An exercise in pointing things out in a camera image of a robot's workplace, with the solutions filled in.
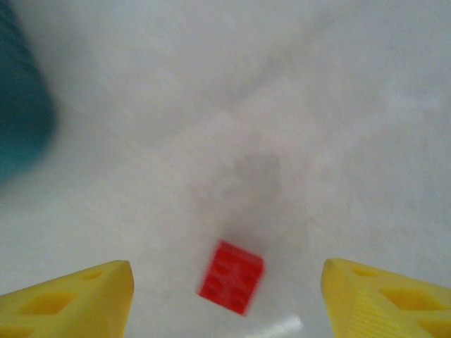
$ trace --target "white floor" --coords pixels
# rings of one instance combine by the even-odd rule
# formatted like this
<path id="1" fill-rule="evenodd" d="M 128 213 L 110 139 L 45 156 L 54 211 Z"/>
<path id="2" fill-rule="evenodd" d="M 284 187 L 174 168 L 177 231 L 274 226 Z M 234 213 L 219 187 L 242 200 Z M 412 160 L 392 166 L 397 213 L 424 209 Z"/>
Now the white floor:
<path id="1" fill-rule="evenodd" d="M 113 259 L 126 337 L 332 337 L 323 262 L 450 286 L 451 3 L 16 0 L 58 102 L 0 192 L 0 294 Z M 195 294 L 219 238 L 267 274 Z"/>

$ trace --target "red block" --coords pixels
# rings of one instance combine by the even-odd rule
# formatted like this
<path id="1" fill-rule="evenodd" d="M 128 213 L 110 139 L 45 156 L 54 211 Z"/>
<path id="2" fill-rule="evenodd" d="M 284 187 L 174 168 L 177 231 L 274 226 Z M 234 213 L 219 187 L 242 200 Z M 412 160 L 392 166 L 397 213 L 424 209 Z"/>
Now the red block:
<path id="1" fill-rule="evenodd" d="M 198 294 L 245 315 L 263 272 L 263 259 L 220 242 Z"/>

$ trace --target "yellow plastic piece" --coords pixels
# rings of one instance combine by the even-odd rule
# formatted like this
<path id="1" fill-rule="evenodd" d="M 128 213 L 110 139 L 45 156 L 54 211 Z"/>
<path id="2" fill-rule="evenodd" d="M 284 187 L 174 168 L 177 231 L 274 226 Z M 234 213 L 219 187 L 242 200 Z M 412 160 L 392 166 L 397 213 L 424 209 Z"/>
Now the yellow plastic piece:
<path id="1" fill-rule="evenodd" d="M 0 296 L 0 338 L 123 337 L 133 297 L 127 261 Z"/>
<path id="2" fill-rule="evenodd" d="M 321 288 L 336 338 L 451 337 L 451 289 L 344 259 Z"/>

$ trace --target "teal object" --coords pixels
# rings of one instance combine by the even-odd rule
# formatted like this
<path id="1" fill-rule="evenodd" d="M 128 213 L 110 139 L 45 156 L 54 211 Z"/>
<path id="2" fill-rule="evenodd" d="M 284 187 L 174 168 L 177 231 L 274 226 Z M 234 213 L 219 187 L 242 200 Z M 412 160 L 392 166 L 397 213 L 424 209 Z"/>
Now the teal object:
<path id="1" fill-rule="evenodd" d="M 42 154 L 54 107 L 7 0 L 0 0 L 0 184 Z"/>

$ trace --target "hole in yellow plastic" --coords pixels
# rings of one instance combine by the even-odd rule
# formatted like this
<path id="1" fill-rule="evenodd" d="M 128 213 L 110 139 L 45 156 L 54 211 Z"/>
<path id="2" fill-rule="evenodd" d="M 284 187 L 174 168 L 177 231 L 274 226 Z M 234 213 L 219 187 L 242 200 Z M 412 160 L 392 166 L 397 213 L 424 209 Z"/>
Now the hole in yellow plastic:
<path id="1" fill-rule="evenodd" d="M 426 292 L 412 289 L 382 289 L 382 294 L 401 310 L 433 311 L 444 307 Z"/>
<path id="2" fill-rule="evenodd" d="M 76 294 L 43 294 L 25 304 L 19 310 L 21 315 L 56 315 L 63 310 Z"/>
<path id="3" fill-rule="evenodd" d="M 361 268 L 354 268 L 354 269 L 352 269 L 352 272 L 358 276 L 364 276 L 364 277 L 376 277 L 377 276 L 376 273 L 373 273 L 372 271 L 363 270 Z"/>
<path id="4" fill-rule="evenodd" d="M 83 277 L 84 280 L 95 280 L 101 276 L 103 271 L 96 271 L 95 273 L 91 273 L 90 275 L 86 275 Z"/>
<path id="5" fill-rule="evenodd" d="M 34 331 L 31 327 L 0 327 L 0 338 L 28 338 Z"/>
<path id="6" fill-rule="evenodd" d="M 424 328 L 434 338 L 450 338 L 451 337 L 451 320 L 445 322 L 426 322 L 419 321 L 418 325 Z"/>

